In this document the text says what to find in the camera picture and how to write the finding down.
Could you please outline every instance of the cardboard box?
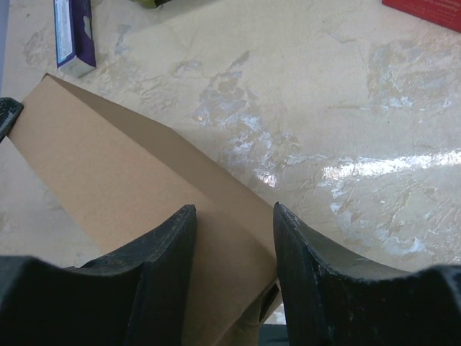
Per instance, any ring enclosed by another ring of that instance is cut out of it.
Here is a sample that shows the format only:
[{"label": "cardboard box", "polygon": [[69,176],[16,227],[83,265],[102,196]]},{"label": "cardboard box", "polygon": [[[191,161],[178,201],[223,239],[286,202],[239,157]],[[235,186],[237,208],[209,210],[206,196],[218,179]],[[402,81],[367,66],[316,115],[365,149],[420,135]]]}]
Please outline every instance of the cardboard box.
[{"label": "cardboard box", "polygon": [[279,302],[270,205],[172,129],[52,76],[10,138],[103,252],[195,204],[184,345],[256,345]]},{"label": "cardboard box", "polygon": [[382,0],[382,3],[461,32],[461,0]]},{"label": "cardboard box", "polygon": [[54,0],[56,64],[76,78],[96,68],[90,0]]}]

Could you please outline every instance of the scuff mark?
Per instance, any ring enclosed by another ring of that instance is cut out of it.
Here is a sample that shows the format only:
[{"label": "scuff mark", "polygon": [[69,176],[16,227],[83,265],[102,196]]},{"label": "scuff mark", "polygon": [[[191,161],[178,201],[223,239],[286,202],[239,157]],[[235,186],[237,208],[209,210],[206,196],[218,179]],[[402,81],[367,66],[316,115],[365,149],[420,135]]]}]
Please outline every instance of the scuff mark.
[{"label": "scuff mark", "polygon": [[461,78],[461,47],[445,40],[395,40],[373,48],[368,88],[372,106],[426,111],[448,108]]},{"label": "scuff mark", "polygon": [[276,187],[285,167],[318,157],[303,154],[293,134],[269,132],[262,121],[258,93],[241,81],[242,66],[249,59],[250,52],[246,51],[210,79],[192,117],[204,126],[229,133],[220,157],[226,168],[232,173],[250,169],[258,181]]},{"label": "scuff mark", "polygon": [[131,25],[118,24],[118,26],[117,26],[118,39],[117,39],[117,42],[115,43],[115,49],[114,49],[115,54],[122,54],[123,52],[125,52],[128,49],[123,44],[123,42],[125,40],[125,35],[130,30],[131,30]]},{"label": "scuff mark", "polygon": [[46,66],[53,65],[53,59],[55,58],[54,45],[50,40],[45,39],[45,37],[50,37],[49,31],[51,30],[51,26],[46,25],[44,28],[34,33],[34,35],[32,35],[32,37],[25,43],[24,50],[22,52],[28,66],[46,68]]}]

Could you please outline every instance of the red box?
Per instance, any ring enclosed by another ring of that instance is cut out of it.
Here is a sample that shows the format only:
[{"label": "red box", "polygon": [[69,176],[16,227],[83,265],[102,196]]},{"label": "red box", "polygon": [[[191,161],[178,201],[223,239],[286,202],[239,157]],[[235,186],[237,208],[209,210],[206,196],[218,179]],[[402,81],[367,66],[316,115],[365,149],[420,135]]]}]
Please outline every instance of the red box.
[{"label": "red box", "polygon": [[382,3],[461,32],[461,0],[382,0]]}]

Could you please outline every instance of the brown cardboard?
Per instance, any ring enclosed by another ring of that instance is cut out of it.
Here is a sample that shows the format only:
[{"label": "brown cardboard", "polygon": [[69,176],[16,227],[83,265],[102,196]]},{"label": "brown cardboard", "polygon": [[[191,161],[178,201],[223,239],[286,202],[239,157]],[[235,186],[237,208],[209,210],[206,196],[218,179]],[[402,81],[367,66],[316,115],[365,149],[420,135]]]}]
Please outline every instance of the brown cardboard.
[{"label": "brown cardboard", "polygon": [[103,252],[196,205],[184,345],[255,345],[272,208],[172,129],[55,77],[23,103],[11,140]]}]

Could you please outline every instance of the marble floor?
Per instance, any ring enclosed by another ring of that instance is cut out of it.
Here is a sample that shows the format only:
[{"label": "marble floor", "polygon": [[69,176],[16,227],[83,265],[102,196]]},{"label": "marble floor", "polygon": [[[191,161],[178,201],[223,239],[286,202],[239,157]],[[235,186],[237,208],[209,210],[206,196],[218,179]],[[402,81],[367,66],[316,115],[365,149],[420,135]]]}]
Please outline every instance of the marble floor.
[{"label": "marble floor", "polygon": [[[461,263],[461,34],[379,0],[92,0],[98,69],[55,69],[53,5],[11,0],[2,96],[54,74],[181,133],[372,260]],[[8,140],[0,253],[100,252]]]}]

